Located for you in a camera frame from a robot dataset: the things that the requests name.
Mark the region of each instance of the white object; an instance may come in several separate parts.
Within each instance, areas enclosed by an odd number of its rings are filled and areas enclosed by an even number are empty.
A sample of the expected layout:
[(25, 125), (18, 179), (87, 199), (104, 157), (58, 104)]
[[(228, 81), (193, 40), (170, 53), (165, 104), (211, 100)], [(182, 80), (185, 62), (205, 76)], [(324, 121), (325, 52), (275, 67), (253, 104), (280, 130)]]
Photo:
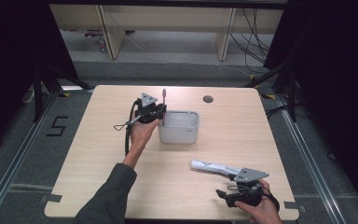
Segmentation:
[(207, 161), (191, 161), (191, 168), (203, 171), (210, 171), (220, 173), (222, 175), (237, 175), (241, 168), (229, 167), (217, 163), (211, 163)]
[(162, 143), (193, 144), (197, 141), (200, 116), (194, 111), (167, 110), (158, 126)]

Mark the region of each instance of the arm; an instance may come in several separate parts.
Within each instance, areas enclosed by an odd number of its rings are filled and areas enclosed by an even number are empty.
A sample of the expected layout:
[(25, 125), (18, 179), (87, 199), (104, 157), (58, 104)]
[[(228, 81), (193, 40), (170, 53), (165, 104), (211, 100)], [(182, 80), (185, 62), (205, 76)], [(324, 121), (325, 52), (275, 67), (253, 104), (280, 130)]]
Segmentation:
[[(263, 188), (269, 190), (269, 183), (263, 179), (259, 179), (259, 181)], [(257, 221), (260, 224), (282, 224), (274, 203), (266, 196), (263, 196), (261, 203), (256, 207), (238, 201), (235, 202), (235, 206), (248, 212), (252, 216), (250, 219), (251, 222)]]
[(75, 223), (124, 223), (128, 194), (136, 178), (133, 169), (158, 123), (156, 119), (149, 124), (136, 122), (131, 127), (130, 152), (122, 163), (116, 164), (106, 182), (77, 213)]

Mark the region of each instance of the hand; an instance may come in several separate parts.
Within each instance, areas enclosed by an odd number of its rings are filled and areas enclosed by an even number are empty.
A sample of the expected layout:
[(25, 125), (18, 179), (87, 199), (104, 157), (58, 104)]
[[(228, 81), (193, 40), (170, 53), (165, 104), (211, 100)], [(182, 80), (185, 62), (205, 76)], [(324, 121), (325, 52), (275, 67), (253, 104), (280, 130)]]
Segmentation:
[[(259, 179), (258, 181), (263, 186), (264, 193), (269, 194), (267, 191), (267, 189), (269, 190), (269, 183), (263, 179)], [(282, 223), (274, 203), (266, 196), (262, 197), (261, 203), (256, 207), (239, 201), (236, 201), (234, 204), (251, 215), (250, 222), (252, 223), (255, 221), (260, 224)]]
[(131, 127), (131, 149), (124, 158), (123, 163), (135, 168), (136, 163), (144, 151), (147, 142), (150, 140), (154, 129), (158, 126), (159, 119), (155, 119), (150, 123), (143, 124), (135, 122)]

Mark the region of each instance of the white tube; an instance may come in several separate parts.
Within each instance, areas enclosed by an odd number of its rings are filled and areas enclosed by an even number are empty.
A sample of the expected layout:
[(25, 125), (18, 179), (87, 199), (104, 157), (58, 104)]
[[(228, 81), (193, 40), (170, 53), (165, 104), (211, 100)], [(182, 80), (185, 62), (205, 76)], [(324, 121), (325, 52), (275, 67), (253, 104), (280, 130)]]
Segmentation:
[(221, 164), (211, 163), (207, 161), (191, 161), (191, 168), (203, 171), (220, 173), (223, 175), (237, 175), (241, 168), (229, 167)]

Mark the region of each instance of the sleeve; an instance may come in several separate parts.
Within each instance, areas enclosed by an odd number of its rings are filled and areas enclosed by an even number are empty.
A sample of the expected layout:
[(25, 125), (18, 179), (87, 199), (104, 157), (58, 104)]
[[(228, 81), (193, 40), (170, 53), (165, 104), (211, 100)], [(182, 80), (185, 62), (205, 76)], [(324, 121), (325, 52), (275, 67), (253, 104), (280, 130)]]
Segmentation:
[(123, 224), (128, 194), (135, 179), (133, 169), (116, 164), (106, 182), (77, 213), (74, 223)]

